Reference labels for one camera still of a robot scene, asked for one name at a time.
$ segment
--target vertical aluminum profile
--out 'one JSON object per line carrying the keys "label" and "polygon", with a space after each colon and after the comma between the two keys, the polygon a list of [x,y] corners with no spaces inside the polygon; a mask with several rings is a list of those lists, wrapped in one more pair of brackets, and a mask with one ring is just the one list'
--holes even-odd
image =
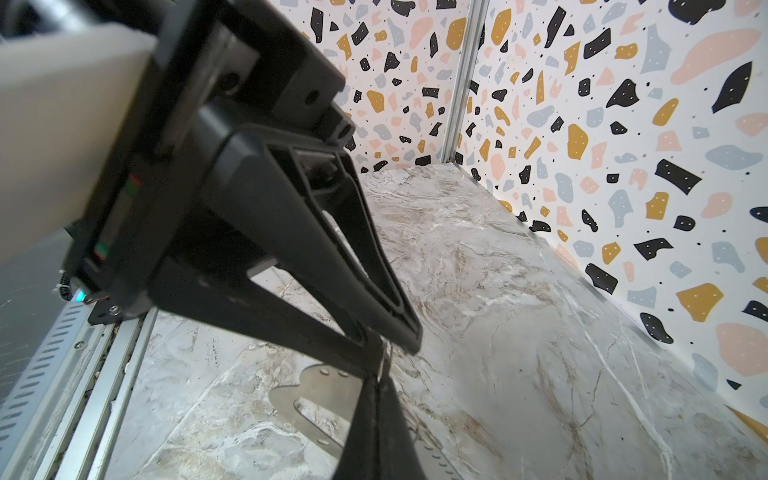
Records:
{"label": "vertical aluminum profile", "polygon": [[464,37],[464,51],[461,60],[458,63],[458,74],[456,78],[456,94],[451,101],[451,110],[448,120],[448,126],[445,129],[445,139],[442,145],[441,163],[453,161],[454,152],[458,135],[461,131],[462,120],[464,118],[464,106],[467,105],[469,97],[469,82],[472,79],[472,72],[475,70],[475,63],[478,57],[478,43],[482,32],[485,13],[488,11],[489,0],[472,0],[467,14],[467,30]]}

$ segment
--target metal bracket with holes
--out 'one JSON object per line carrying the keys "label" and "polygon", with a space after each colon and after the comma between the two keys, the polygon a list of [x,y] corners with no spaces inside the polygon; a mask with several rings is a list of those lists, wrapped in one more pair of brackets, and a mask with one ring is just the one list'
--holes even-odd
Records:
{"label": "metal bracket with holes", "polygon": [[462,480],[451,462],[434,446],[421,439],[416,439],[413,446],[428,480]]}
{"label": "metal bracket with holes", "polygon": [[304,369],[299,385],[279,386],[270,391],[270,402],[296,430],[320,448],[341,458],[343,445],[302,415],[297,408],[301,398],[315,402],[332,413],[352,421],[362,380],[329,365],[314,365]]}

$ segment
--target marble surface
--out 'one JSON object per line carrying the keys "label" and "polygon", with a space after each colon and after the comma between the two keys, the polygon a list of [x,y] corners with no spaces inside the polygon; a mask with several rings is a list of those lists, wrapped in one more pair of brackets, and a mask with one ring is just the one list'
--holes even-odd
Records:
{"label": "marble surface", "polygon": [[[768,478],[768,448],[690,372],[452,165],[361,176],[424,326],[392,374],[464,479]],[[290,276],[258,282],[330,322]],[[158,317],[107,479],[329,478],[269,391],[316,363]]]}

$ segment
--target terrazzo wallpaper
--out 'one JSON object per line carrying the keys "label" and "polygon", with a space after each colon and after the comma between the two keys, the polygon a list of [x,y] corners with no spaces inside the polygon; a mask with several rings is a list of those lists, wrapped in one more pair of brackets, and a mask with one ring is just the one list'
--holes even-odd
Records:
{"label": "terrazzo wallpaper", "polygon": [[359,171],[439,163],[469,0],[270,0],[344,74]]}
{"label": "terrazzo wallpaper", "polygon": [[765,5],[491,0],[455,155],[756,431],[768,425]]}

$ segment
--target screw hole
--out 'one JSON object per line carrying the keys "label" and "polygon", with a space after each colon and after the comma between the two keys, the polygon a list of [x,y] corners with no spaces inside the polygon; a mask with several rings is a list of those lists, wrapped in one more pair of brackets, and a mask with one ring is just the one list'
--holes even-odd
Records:
{"label": "screw hole", "polygon": [[309,95],[306,96],[306,99],[304,99],[304,103],[307,107],[309,107],[311,104],[315,103],[317,101],[317,98],[319,98],[320,92],[317,90],[312,90]]}

